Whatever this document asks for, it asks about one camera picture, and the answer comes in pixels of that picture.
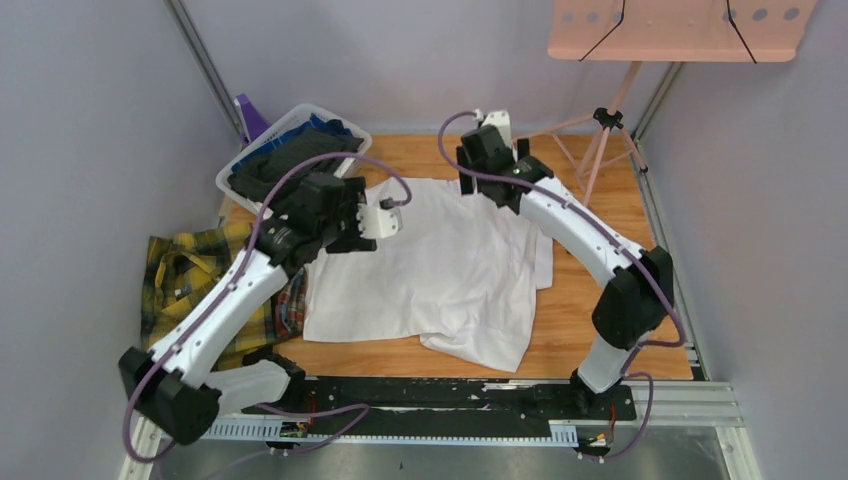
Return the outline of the white plastic laundry basket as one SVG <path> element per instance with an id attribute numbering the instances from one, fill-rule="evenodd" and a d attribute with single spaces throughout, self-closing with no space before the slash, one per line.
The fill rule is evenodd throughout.
<path id="1" fill-rule="evenodd" d="M 351 133 L 353 137 L 362 140 L 357 152 L 365 154 L 372 146 L 372 136 L 354 124 L 352 121 L 342 118 L 335 113 L 311 103 L 301 103 L 293 107 L 276 122 L 271 124 L 265 131 L 259 134 L 249 143 L 234 159 L 222 168 L 215 178 L 217 187 L 235 204 L 246 211 L 256 214 L 261 202 L 247 199 L 232 189 L 229 177 L 238 170 L 250 157 L 260 153 L 268 153 L 282 146 L 293 138 L 302 127 L 317 127 L 327 122 L 338 121 L 342 132 Z"/>

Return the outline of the white long sleeve shirt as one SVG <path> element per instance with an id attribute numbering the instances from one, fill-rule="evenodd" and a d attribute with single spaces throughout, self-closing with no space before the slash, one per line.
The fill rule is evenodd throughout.
<path id="1" fill-rule="evenodd" d="M 553 282 L 540 228 L 454 181 L 409 178 L 367 191 L 370 203 L 412 193 L 401 230 L 373 252 L 320 253 L 309 264 L 303 336 L 350 343 L 417 337 L 514 373 L 530 345 L 537 293 Z"/>

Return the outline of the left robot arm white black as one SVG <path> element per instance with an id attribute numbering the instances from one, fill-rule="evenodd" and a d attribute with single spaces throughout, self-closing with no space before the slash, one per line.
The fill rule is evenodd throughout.
<path id="1" fill-rule="evenodd" d="M 298 411 L 306 386 L 277 359 L 218 371 L 215 365 L 249 318 L 319 252 L 373 251 L 360 224 L 366 181 L 313 172 L 261 218 L 218 283 L 147 351 L 129 348 L 118 366 L 131 407 L 175 443 L 199 440 L 218 417 L 271 403 Z"/>

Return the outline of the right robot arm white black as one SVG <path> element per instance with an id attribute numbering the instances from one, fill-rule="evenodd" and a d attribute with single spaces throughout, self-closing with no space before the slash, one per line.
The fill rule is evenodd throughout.
<path id="1" fill-rule="evenodd" d="M 609 407 L 609 389 L 623 378 L 637 349 L 673 309 L 670 255 L 615 232 L 536 157 L 515 158 L 492 125 L 464 134 L 456 153 L 462 176 L 473 179 L 477 192 L 539 227 L 601 288 L 591 316 L 596 336 L 570 392 L 577 413 L 598 416 Z"/>

